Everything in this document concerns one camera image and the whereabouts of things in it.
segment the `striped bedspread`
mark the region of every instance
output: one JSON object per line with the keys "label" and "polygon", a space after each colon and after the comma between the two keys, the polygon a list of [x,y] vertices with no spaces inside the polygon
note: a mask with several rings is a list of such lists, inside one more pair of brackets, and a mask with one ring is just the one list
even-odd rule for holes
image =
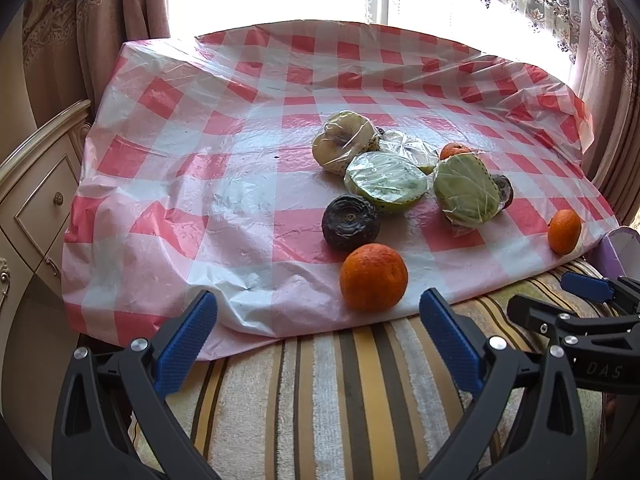
{"label": "striped bedspread", "polygon": [[[523,293],[581,317],[611,316],[559,287],[566,270],[597,275],[583,260],[459,303],[487,335],[542,350],[513,326],[508,299]],[[580,391],[590,471],[600,449],[602,396]],[[482,459],[500,453],[516,415],[515,390]],[[192,368],[167,399],[194,446],[223,480],[415,480],[456,426],[470,396],[459,392],[417,316],[291,338]],[[135,418],[141,459],[160,469]]]}

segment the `metal rivet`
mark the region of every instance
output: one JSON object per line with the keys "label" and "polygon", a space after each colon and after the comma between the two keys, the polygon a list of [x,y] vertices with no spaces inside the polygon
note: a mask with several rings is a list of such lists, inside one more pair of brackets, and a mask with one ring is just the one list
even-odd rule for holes
{"label": "metal rivet", "polygon": [[553,357],[562,357],[564,355],[564,350],[562,350],[561,346],[558,345],[551,345],[549,347],[549,353],[553,356]]}
{"label": "metal rivet", "polygon": [[87,357],[89,351],[84,346],[79,346],[74,350],[74,357],[76,359],[84,359]]}
{"label": "metal rivet", "polygon": [[507,342],[500,336],[494,335],[489,339],[489,346],[494,350],[504,350],[507,348]]}
{"label": "metal rivet", "polygon": [[146,347],[149,346],[149,342],[144,339],[143,337],[140,337],[138,339],[134,339],[131,342],[131,349],[134,352],[142,352],[143,350],[146,350]]}

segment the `dresser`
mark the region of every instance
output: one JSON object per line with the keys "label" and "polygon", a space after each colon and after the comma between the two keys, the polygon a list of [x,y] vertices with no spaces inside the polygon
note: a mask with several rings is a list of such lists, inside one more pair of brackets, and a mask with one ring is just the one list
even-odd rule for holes
{"label": "dresser", "polygon": [[58,395],[78,342],[60,269],[90,104],[73,104],[0,164],[0,414],[48,477]]}

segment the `drawer handle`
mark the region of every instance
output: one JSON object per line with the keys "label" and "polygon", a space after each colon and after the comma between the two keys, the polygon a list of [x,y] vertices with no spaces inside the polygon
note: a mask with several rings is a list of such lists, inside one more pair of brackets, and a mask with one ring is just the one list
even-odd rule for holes
{"label": "drawer handle", "polygon": [[4,298],[9,296],[9,287],[11,286],[11,273],[4,258],[0,258],[0,285],[2,285],[2,296],[0,297],[0,309],[2,309]]}
{"label": "drawer handle", "polygon": [[53,271],[53,275],[54,276],[59,276],[60,275],[60,269],[58,268],[58,266],[55,264],[55,262],[49,258],[48,256],[44,259],[44,262],[48,265],[51,266],[51,270]]}

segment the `black fruit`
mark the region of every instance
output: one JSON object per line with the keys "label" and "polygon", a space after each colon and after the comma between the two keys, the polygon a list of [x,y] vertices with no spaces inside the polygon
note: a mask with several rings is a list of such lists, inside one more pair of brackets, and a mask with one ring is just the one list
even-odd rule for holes
{"label": "black fruit", "polygon": [[322,234],[326,242],[341,251],[353,251],[370,244],[380,232],[375,206],[358,195],[341,195],[322,215]]}
{"label": "black fruit", "polygon": [[513,186],[504,175],[492,175],[495,185],[500,192],[500,202],[504,202],[502,209],[507,209],[513,202]]}

